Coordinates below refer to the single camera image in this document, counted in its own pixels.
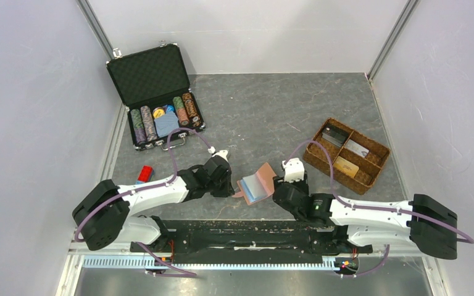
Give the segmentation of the brown leather card holder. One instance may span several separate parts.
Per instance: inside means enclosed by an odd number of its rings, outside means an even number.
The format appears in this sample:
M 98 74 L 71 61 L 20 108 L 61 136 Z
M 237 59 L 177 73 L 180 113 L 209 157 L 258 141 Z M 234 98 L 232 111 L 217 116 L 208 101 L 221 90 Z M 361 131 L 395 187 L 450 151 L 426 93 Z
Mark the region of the brown leather card holder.
M 274 193 L 274 177 L 277 177 L 277 174 L 266 162 L 254 174 L 237 181 L 239 191 L 233 197 L 242 197 L 248 205 L 265 200 Z

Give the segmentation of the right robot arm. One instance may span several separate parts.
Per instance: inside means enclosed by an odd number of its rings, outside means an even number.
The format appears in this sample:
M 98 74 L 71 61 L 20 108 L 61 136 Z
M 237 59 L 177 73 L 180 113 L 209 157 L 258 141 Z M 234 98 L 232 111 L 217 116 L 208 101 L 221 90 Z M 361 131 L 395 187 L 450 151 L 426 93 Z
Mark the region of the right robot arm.
M 307 181 L 273 180 L 273 201 L 296 221 L 315 228 L 332 227 L 332 244 L 347 252 L 353 246 L 414 245 L 431 257 L 457 258 L 457 214 L 425 194 L 411 201 L 367 202 L 332 194 L 310 194 Z

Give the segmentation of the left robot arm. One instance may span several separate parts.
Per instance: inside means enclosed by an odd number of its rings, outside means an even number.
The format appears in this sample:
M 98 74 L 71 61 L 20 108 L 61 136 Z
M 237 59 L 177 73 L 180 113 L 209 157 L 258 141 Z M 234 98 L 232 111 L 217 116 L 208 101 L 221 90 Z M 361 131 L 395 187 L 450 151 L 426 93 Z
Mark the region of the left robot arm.
M 149 183 L 117 186 L 106 179 L 75 207 L 75 242 L 84 242 L 90 251 L 114 242 L 141 242 L 154 251 L 164 250 L 169 234 L 157 218 L 140 213 L 166 204 L 200 199 L 206 194 L 229 197 L 234 194 L 227 151 L 214 153 L 203 165 L 180 170 L 168 178 Z

